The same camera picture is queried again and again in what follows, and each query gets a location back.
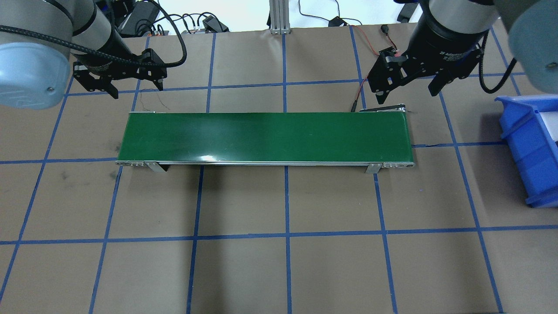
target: green conveyor belt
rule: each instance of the green conveyor belt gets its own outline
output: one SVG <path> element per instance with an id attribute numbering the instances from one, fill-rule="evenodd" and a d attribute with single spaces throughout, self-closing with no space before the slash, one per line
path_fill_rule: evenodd
<path id="1" fill-rule="evenodd" d="M 404 112 L 130 113 L 118 164 L 412 166 Z"/>

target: electrical cord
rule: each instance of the electrical cord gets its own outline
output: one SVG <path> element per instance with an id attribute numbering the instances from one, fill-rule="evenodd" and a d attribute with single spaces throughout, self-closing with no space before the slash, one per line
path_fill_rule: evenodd
<path id="1" fill-rule="evenodd" d="M 151 23 L 150 20 L 142 18 L 136 22 L 136 36 L 143 36 L 143 34 L 148 31 L 146 30 L 146 27 L 149 27 L 148 30 L 151 32 L 151 35 L 153 35 L 155 32 L 155 25 Z"/>
<path id="2" fill-rule="evenodd" d="M 174 31 L 177 34 L 179 34 L 179 31 L 178 31 L 178 28 L 176 27 L 176 24 L 171 19 L 171 17 L 167 14 L 167 12 L 161 7 L 160 4 L 158 4 L 154 0 L 143 0 L 143 1 L 151 2 L 151 3 L 155 4 L 159 8 L 159 10 L 161 10 L 163 15 L 165 15 L 165 18 L 171 23 L 172 28 L 174 29 Z M 60 39 L 58 37 L 54 37 L 54 36 L 50 36 L 50 35 L 46 35 L 46 34 L 41 34 L 41 33 L 33 32 L 33 31 L 30 31 L 30 30 L 24 30 L 24 29 L 18 28 L 18 27 L 0 25 L 0 31 L 7 32 L 7 33 L 10 33 L 10 34 L 18 34 L 18 35 L 27 36 L 27 37 L 33 37 L 33 38 L 36 38 L 36 39 L 51 42 L 53 44 L 68 47 L 70 49 L 81 51 L 82 53 L 94 55 L 94 56 L 97 56 L 99 58 L 105 58 L 107 60 L 111 60 L 111 61 L 114 61 L 114 62 L 118 62 L 118 63 L 122 63 L 122 64 L 126 64 L 126 65 L 138 66 L 138 67 L 142 67 L 142 68 L 174 68 L 174 67 L 183 65 L 184 62 L 186 62 L 186 58 L 187 58 L 186 45 L 184 44 L 184 39 L 182 38 L 182 36 L 178 36 L 178 40 L 179 40 L 180 46 L 182 48 L 182 57 L 180 58 L 180 60 L 176 61 L 176 62 L 171 62 L 171 63 L 156 64 L 156 63 L 137 62 L 135 60 L 120 58 L 118 56 L 102 53 L 100 51 L 97 51 L 97 50 L 94 50 L 94 49 L 91 49 L 91 48 L 87 48 L 85 46 L 81 46 L 81 45 L 75 44 L 75 43 L 70 42 L 70 41 Z"/>
<path id="3" fill-rule="evenodd" d="M 488 88 L 484 84 L 484 74 L 483 74 L 484 51 L 485 51 L 485 48 L 486 48 L 486 45 L 487 45 L 487 40 L 488 40 L 488 32 L 486 34 L 484 34 L 483 43 L 480 46 L 480 48 L 482 49 L 483 55 L 480 57 L 480 62 L 479 62 L 479 83 L 480 83 L 480 87 L 483 89 L 483 91 L 485 91 L 488 94 L 493 94 L 493 93 L 497 92 L 498 90 L 500 90 L 500 88 L 502 88 L 502 86 L 504 86 L 504 83 L 506 83 L 509 76 L 512 74 L 513 67 L 516 66 L 517 60 L 516 60 L 516 58 L 513 58 L 512 61 L 510 61 L 509 66 L 506 69 L 506 72 L 504 73 L 504 76 L 502 77 L 500 82 L 498 82 L 498 84 L 494 88 L 492 88 L 492 89 Z"/>
<path id="4" fill-rule="evenodd" d="M 372 47 L 372 44 L 370 43 L 370 39 L 368 39 L 368 36 L 366 36 L 366 33 L 362 30 L 362 28 L 358 25 L 353 25 L 353 26 L 356 27 L 362 33 L 362 35 L 364 35 L 364 38 L 366 39 L 368 46 L 370 47 L 370 49 L 372 49 L 372 53 L 376 56 L 379 56 L 380 54 L 374 49 L 374 47 Z"/>
<path id="5" fill-rule="evenodd" d="M 349 17 L 340 17 L 341 20 L 353 20 L 353 21 L 357 21 L 360 25 L 362 25 L 362 22 L 360 20 L 357 20 L 356 18 L 349 18 Z"/>
<path id="6" fill-rule="evenodd" d="M 326 21 L 326 22 L 329 22 L 329 20 L 328 20 L 327 18 L 325 18 L 325 17 L 315 16 L 315 15 L 310 15 L 310 14 L 304 14 L 304 13 L 300 10 L 300 0 L 299 0 L 299 13 L 300 13 L 300 15 L 302 15 L 302 16 L 313 17 L 313 18 L 319 18 L 319 19 L 321 19 L 321 20 L 324 20 L 324 21 Z"/>
<path id="7" fill-rule="evenodd" d="M 355 97 L 353 106 L 350 109 L 351 112 L 355 112 L 355 110 L 357 109 L 358 98 L 360 98 L 360 91 L 362 90 L 362 86 L 364 85 L 364 82 L 366 82 L 367 79 L 368 79 L 368 75 L 366 75 L 366 77 L 362 80 L 360 86 L 358 87 L 357 96 Z"/>
<path id="8" fill-rule="evenodd" d="M 386 34 L 386 37 L 389 39 L 389 41 L 391 42 L 391 44 L 393 45 L 393 47 L 397 51 L 397 45 L 395 44 L 395 42 L 393 42 L 393 40 L 391 40 L 391 37 L 389 36 L 389 34 Z"/>

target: blue grid line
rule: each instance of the blue grid line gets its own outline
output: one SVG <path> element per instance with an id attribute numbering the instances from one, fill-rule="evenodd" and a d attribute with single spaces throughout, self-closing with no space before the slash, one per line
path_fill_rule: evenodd
<path id="1" fill-rule="evenodd" d="M 68 83 L 66 94 L 70 91 L 73 81 L 74 78 L 72 77 L 70 79 L 70 83 Z M 35 183 L 35 187 L 33 188 L 33 193 L 31 194 L 31 199 L 29 200 L 29 205 L 27 206 L 27 211 L 25 212 L 25 217 L 23 218 L 23 224 L 21 225 L 20 234 L 18 235 L 17 241 L 15 243 L 16 245 L 13 248 L 12 257 L 9 260 L 8 269 L 6 270 L 6 275 L 4 276 L 4 281 L 2 282 L 2 288 L 0 289 L 0 302 L 2 302 L 2 298 L 4 297 L 4 292 L 6 291 L 6 285 L 8 284 L 9 275 L 12 273 L 13 263 L 16 261 L 16 255 L 20 248 L 21 240 L 23 239 L 23 233 L 25 232 L 25 227 L 27 226 L 29 215 L 31 214 L 31 208 L 33 207 L 35 196 L 37 195 L 37 190 L 39 188 L 39 184 L 41 183 L 42 174 L 45 171 L 45 160 L 49 158 L 50 149 L 52 148 L 52 143 L 54 142 L 54 137 L 56 136 L 56 131 L 58 130 L 58 125 L 60 124 L 60 119 L 62 118 L 62 113 L 64 112 L 64 107 L 66 106 L 67 100 L 68 97 L 64 96 L 64 100 L 62 100 L 62 105 L 60 106 L 60 110 L 58 111 L 56 122 L 54 123 L 54 128 L 52 130 L 52 135 L 50 136 L 49 145 L 46 148 L 45 157 L 43 158 L 43 162 L 41 164 L 41 170 L 39 171 L 39 175 L 37 176 L 37 182 Z"/>
<path id="2" fill-rule="evenodd" d="M 483 74 L 486 77 L 501 77 L 504 73 L 485 73 Z M 518 72 L 512 73 L 511 76 L 518 76 L 518 75 L 525 75 L 525 72 Z M 468 77 L 479 77 L 478 74 L 471 74 Z M 434 76 L 429 77 L 419 77 L 417 79 L 432 79 Z M 312 81 L 304 81 L 304 82 L 286 82 L 286 83 L 261 83 L 261 84 L 239 84 L 239 85 L 215 85 L 211 86 L 211 89 L 226 89 L 226 88 L 248 88 L 248 87 L 269 87 L 269 86 L 291 86 L 291 85 L 319 85 L 319 84 L 338 84 L 338 83 L 361 83 L 362 78 L 359 79 L 337 79 L 337 80 L 312 80 Z M 164 90 L 160 91 L 155 88 L 145 88 L 141 89 L 142 93 L 156 93 L 156 92 L 176 92 L 176 91 L 191 91 L 191 90 L 198 90 L 198 89 L 209 89 L 207 86 L 195 86 L 195 87 L 172 87 L 172 88 L 165 88 Z M 130 91 L 119 91 L 120 94 L 132 94 L 135 93 L 135 90 Z M 86 92 L 86 93 L 67 93 L 65 96 L 93 96 L 93 95 L 106 95 L 107 92 Z"/>
<path id="3" fill-rule="evenodd" d="M 389 235 L 407 235 L 407 234 L 452 234 L 460 232 L 476 232 L 476 228 L 440 228 L 440 229 L 399 229 L 386 230 Z"/>
<path id="4" fill-rule="evenodd" d="M 239 84 L 239 85 L 220 85 L 212 86 L 212 89 L 225 89 L 225 88 L 249 88 L 249 87 L 269 87 L 269 86 L 283 86 L 283 83 L 261 83 L 261 84 Z"/>
<path id="5" fill-rule="evenodd" d="M 481 227 L 480 229 L 482 231 L 551 230 L 558 229 L 558 225 Z"/>
<path id="6" fill-rule="evenodd" d="M 291 218 L 288 197 L 288 166 L 285 166 L 285 252 L 287 270 L 287 313 L 292 314 L 291 285 Z"/>
<path id="7" fill-rule="evenodd" d="M 461 142 L 461 143 L 440 143 L 440 144 L 413 144 L 413 148 L 430 148 L 430 147 L 453 147 L 457 146 L 493 146 L 493 145 L 505 145 L 505 142 Z"/>
<path id="8" fill-rule="evenodd" d="M 196 253 L 198 250 L 198 233 L 200 228 L 201 191 L 204 185 L 204 166 L 200 167 L 200 179 L 198 181 L 198 200 L 196 201 L 196 218 L 194 221 L 194 236 L 192 237 L 192 255 L 190 256 L 190 275 L 188 278 L 188 295 L 186 296 L 186 314 L 192 310 L 192 295 L 194 292 L 194 270 L 196 267 Z"/>
<path id="9" fill-rule="evenodd" d="M 383 216 L 382 197 L 380 195 L 380 184 L 378 181 L 378 174 L 376 173 L 374 173 L 374 187 L 376 189 L 376 200 L 378 202 L 378 215 L 380 218 L 380 228 L 382 229 L 382 242 L 384 246 L 384 254 L 386 256 L 387 280 L 389 283 L 389 293 L 391 295 L 391 306 L 393 308 L 393 313 L 398 314 L 397 299 L 395 296 L 395 285 L 393 284 L 393 273 L 391 269 L 391 258 L 389 257 L 389 246 L 387 242 L 386 222 Z"/>
<path id="10" fill-rule="evenodd" d="M 286 85 L 319 85 L 319 84 L 338 84 L 338 83 L 355 83 L 357 79 L 333 79 L 333 80 L 309 80 L 305 82 L 287 82 Z"/>
<path id="11" fill-rule="evenodd" d="M 95 276 L 95 283 L 93 284 L 93 292 L 91 293 L 91 302 L 89 303 L 89 314 L 93 314 L 93 308 L 95 307 L 95 299 L 97 298 L 97 290 L 99 288 L 101 271 L 103 270 L 104 256 L 105 256 L 105 252 L 107 251 L 108 235 L 110 233 L 110 225 L 112 223 L 112 215 L 114 213 L 114 205 L 116 204 L 116 198 L 118 195 L 118 186 L 120 185 L 121 175 L 122 175 L 122 166 L 118 168 L 118 174 L 116 175 L 116 180 L 114 181 L 114 191 L 112 193 L 112 200 L 110 202 L 110 210 L 107 218 L 107 226 L 105 227 L 103 247 L 101 248 L 99 265 L 97 266 L 97 274 Z"/>
<path id="12" fill-rule="evenodd" d="M 459 142 L 456 143 L 457 146 L 492 146 L 492 145 L 505 145 L 505 142 Z M 452 143 L 440 143 L 440 144 L 413 144 L 413 148 L 435 148 L 435 147 L 452 147 L 454 144 Z M 77 159 L 33 159 L 33 160 L 0 160 L 0 165 L 6 164 L 41 164 L 46 162 L 48 164 L 51 163 L 96 163 L 96 162 L 103 162 L 103 161 L 116 161 L 118 160 L 115 157 L 107 157 L 107 158 L 77 158 Z"/>
<path id="13" fill-rule="evenodd" d="M 211 83 L 213 82 L 213 61 L 215 59 L 215 40 L 217 39 L 217 33 L 213 33 L 213 41 L 211 42 L 211 59 L 209 61 L 209 80 L 208 80 L 208 99 L 205 104 L 205 112 L 209 112 L 209 106 L 211 103 Z"/>
<path id="14" fill-rule="evenodd" d="M 494 31 L 494 27 L 490 27 L 490 32 L 492 33 L 492 37 L 494 37 L 494 41 L 496 42 L 496 46 L 500 51 L 500 56 L 502 56 L 502 61 L 504 61 L 504 65 L 506 68 L 509 66 L 508 60 L 506 60 L 506 56 L 504 55 L 504 51 L 502 50 L 502 46 L 500 45 L 500 41 L 498 40 L 498 36 L 496 36 L 496 32 Z M 519 91 L 519 87 L 517 86 L 516 80 L 513 78 L 513 75 L 509 76 L 509 79 L 512 81 L 513 87 L 516 89 L 516 93 L 518 96 L 521 96 L 521 92 Z"/>
<path id="15" fill-rule="evenodd" d="M 472 195 L 471 189 L 469 187 L 469 181 L 467 180 L 467 174 L 465 172 L 465 167 L 463 165 L 463 160 L 461 159 L 461 153 L 459 153 L 459 147 L 456 144 L 457 141 L 455 139 L 455 133 L 454 133 L 453 127 L 451 125 L 451 119 L 450 119 L 450 116 L 449 116 L 448 108 L 446 107 L 446 103 L 444 101 L 444 95 L 440 92 L 439 96 L 440 96 L 440 101 L 442 103 L 442 108 L 444 109 L 444 115 L 445 115 L 446 120 L 448 122 L 448 128 L 450 129 L 451 140 L 455 144 L 455 146 L 454 146 L 455 154 L 457 156 L 457 160 L 458 160 L 458 163 L 459 163 L 459 169 L 461 170 L 461 176 L 463 177 L 463 183 L 465 184 L 465 190 L 467 192 L 467 197 L 469 198 L 469 204 L 471 206 L 471 213 L 473 214 L 473 220 L 475 221 L 475 228 L 477 229 L 477 234 L 479 236 L 480 247 L 481 247 L 482 252 L 483 252 L 484 262 L 486 263 L 488 277 L 490 279 L 490 284 L 492 285 L 492 291 L 494 293 L 494 299 L 496 300 L 496 305 L 498 306 L 498 311 L 500 313 L 503 313 L 504 310 L 503 310 L 503 307 L 502 307 L 502 301 L 500 300 L 500 295 L 498 293 L 498 287 L 496 286 L 496 280 L 494 279 L 494 274 L 492 272 L 492 266 L 490 264 L 490 259 L 488 257 L 488 251 L 487 251 L 486 244 L 484 243 L 484 236 L 483 236 L 482 230 L 480 228 L 479 217 L 477 216 L 477 209 L 475 208 L 475 203 L 473 201 L 473 195 Z"/>
<path id="16" fill-rule="evenodd" d="M 362 84 L 363 78 L 360 72 L 360 60 L 358 59 L 357 42 L 354 39 L 353 26 L 349 26 L 350 39 L 353 42 L 354 59 L 357 62 L 358 83 Z M 364 85 L 360 88 L 360 97 L 362 97 L 362 109 L 366 109 L 366 99 L 364 98 Z"/>
<path id="17" fill-rule="evenodd" d="M 282 35 L 281 54 L 283 57 L 283 112 L 287 112 L 287 43 L 285 34 Z M 292 314 L 292 285 L 291 285 L 291 219 L 288 196 L 288 166 L 285 166 L 285 271 L 287 285 L 287 314 Z"/>
<path id="18" fill-rule="evenodd" d="M 558 225 L 526 225 L 526 226 L 494 226 L 480 227 L 483 232 L 498 231 L 529 231 L 529 230 L 554 230 Z M 355 235 L 388 235 L 397 234 L 450 234 L 461 232 L 476 232 L 476 227 L 468 228 L 439 228 L 439 229 L 393 229 L 393 230 L 350 230 L 350 231 L 315 231 L 315 232 L 290 232 L 289 237 L 324 237 L 324 236 L 355 236 Z M 232 235 L 208 235 L 197 236 L 198 241 L 230 240 L 230 239 L 265 239 L 282 238 L 287 234 L 283 232 L 272 234 L 232 234 Z M 162 237 L 124 237 L 108 238 L 107 243 L 128 242 L 167 242 L 167 241 L 192 241 L 193 236 L 162 236 Z M 52 239 L 52 240 L 21 240 L 21 245 L 27 244 L 76 244 L 76 243 L 103 243 L 104 239 Z M 17 240 L 0 241 L 0 245 L 14 245 Z"/>
<path id="19" fill-rule="evenodd" d="M 287 112 L 287 40 L 285 34 L 281 39 L 281 55 L 283 58 L 283 112 Z"/>

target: conveyor leg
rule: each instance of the conveyor leg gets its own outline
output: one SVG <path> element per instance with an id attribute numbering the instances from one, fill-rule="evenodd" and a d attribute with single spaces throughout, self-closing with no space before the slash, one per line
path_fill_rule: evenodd
<path id="1" fill-rule="evenodd" d="M 166 172 L 169 168 L 169 165 L 163 165 L 161 166 L 158 162 L 156 161 L 147 161 L 145 162 L 145 165 L 148 166 L 151 170 L 153 170 L 154 172 Z"/>
<path id="2" fill-rule="evenodd" d="M 382 168 L 382 166 L 383 166 L 382 163 L 369 164 L 369 165 L 368 165 L 368 168 L 366 168 L 366 173 L 368 173 L 368 174 L 378 173 L 378 171 L 380 171 L 380 169 Z"/>

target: blue plastic bin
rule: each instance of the blue plastic bin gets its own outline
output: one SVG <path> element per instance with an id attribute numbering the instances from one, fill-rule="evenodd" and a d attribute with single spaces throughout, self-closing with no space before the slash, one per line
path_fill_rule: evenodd
<path id="1" fill-rule="evenodd" d="M 558 207 L 558 146 L 541 112 L 558 111 L 558 95 L 498 97 L 506 140 L 523 179 L 532 207 Z"/>

